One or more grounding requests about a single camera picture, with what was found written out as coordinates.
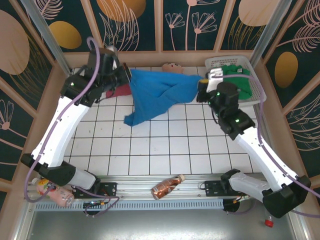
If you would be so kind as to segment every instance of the bottle cap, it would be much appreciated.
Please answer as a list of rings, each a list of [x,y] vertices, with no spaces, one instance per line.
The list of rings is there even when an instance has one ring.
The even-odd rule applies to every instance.
[[[37,178],[37,177],[35,177],[34,179],[32,179],[31,183],[32,183],[33,185],[36,185],[36,182],[37,182],[38,180],[40,180],[40,179]]]
[[[186,180],[186,177],[185,177],[184,175],[182,175],[182,174],[180,174],[180,175],[178,176],[178,178],[180,179],[181,182],[183,182],[184,180]]]

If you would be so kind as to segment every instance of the plastic bottle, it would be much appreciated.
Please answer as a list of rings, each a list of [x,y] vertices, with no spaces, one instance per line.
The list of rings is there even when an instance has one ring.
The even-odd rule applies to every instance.
[[[36,186],[36,191],[40,195],[43,195],[53,183],[45,178],[34,178],[32,180],[32,184]],[[75,199],[75,196],[70,191],[58,185],[49,191],[47,196],[50,197],[53,202],[63,208],[69,207]]]
[[[152,196],[156,200],[163,198],[167,194],[171,193],[172,190],[175,189],[175,187],[178,184],[182,183],[185,179],[185,176],[181,174],[175,178],[167,179],[160,182],[151,189]]]

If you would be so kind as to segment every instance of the dark green wallpaper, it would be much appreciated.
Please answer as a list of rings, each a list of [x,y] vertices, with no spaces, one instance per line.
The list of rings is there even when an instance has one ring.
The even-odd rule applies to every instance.
[[[163,1],[164,51],[214,49],[226,1],[189,4],[185,0]]]
[[[282,18],[282,21],[280,23],[280,25],[278,26],[277,30],[275,31],[275,33],[272,36],[272,39],[270,40],[269,44],[266,46],[263,54],[262,54],[262,58],[264,58],[266,56],[266,54],[268,53],[271,45],[273,44],[276,36],[278,35],[279,31],[282,29],[284,23],[286,22],[288,16],[290,15],[292,9],[294,8],[294,6],[296,5],[298,0],[292,0],[289,9],[287,10],[286,14],[284,15],[284,17]]]
[[[320,2],[305,1],[266,63],[284,107],[320,71]]]
[[[287,115],[295,144],[310,178],[320,175],[320,85]]]
[[[226,29],[221,50],[253,50],[265,29],[263,26],[249,26],[244,24],[239,17],[239,6],[243,0],[236,0]],[[251,6],[247,6],[246,14],[250,14]]]
[[[91,0],[105,47],[118,51],[155,51],[154,0]]]
[[[7,196],[7,193],[5,191],[0,191],[0,213],[1,213],[2,206],[4,205],[6,196]]]
[[[42,17],[64,53],[88,52],[92,33],[80,0],[37,0]]]
[[[0,90],[0,178],[11,181],[33,118]]]
[[[8,1],[0,1],[0,78],[37,109],[52,65]]]

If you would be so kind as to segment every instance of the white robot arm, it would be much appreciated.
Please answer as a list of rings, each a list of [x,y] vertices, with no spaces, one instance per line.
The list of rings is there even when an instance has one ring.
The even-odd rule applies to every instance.
[[[79,101],[66,109],[60,120],[57,120],[62,110],[88,85],[96,66],[95,51],[90,52],[87,65],[66,79],[55,114],[42,140],[31,154],[26,153],[21,158],[21,162],[28,167],[33,165],[34,157],[39,155],[45,139],[57,121],[34,170],[59,186],[72,185],[94,194],[100,188],[100,179],[88,171],[65,162],[64,153],[79,122],[93,103],[100,100],[103,92],[110,90],[114,92],[118,86],[128,84],[131,78],[130,70],[125,63],[120,64],[114,48],[100,48],[99,52],[100,68],[93,85]]]
[[[208,73],[207,83],[199,83],[198,102],[208,102],[214,119],[225,134],[239,144],[254,161],[267,181],[249,177],[237,169],[232,169],[221,176],[221,185],[225,192],[245,193],[264,204],[276,218],[282,217],[296,206],[303,203],[307,191],[292,180],[299,181],[306,187],[311,186],[306,176],[299,177],[271,149],[262,138],[262,145],[271,154],[287,175],[285,175],[263,150],[258,140],[258,129],[252,119],[239,109],[239,92],[236,85],[223,81],[221,68],[213,68]]]

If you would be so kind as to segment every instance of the white tiled floor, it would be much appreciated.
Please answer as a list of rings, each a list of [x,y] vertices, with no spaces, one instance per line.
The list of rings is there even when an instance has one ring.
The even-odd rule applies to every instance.
[[[137,67],[161,71],[155,67]],[[185,67],[187,75],[205,76],[205,67]],[[177,104],[150,121],[130,127],[131,95],[113,97],[90,108],[77,126],[64,160],[103,175],[223,174],[232,168],[258,173],[248,154],[226,136],[207,104]],[[242,109],[253,121],[253,107]]]

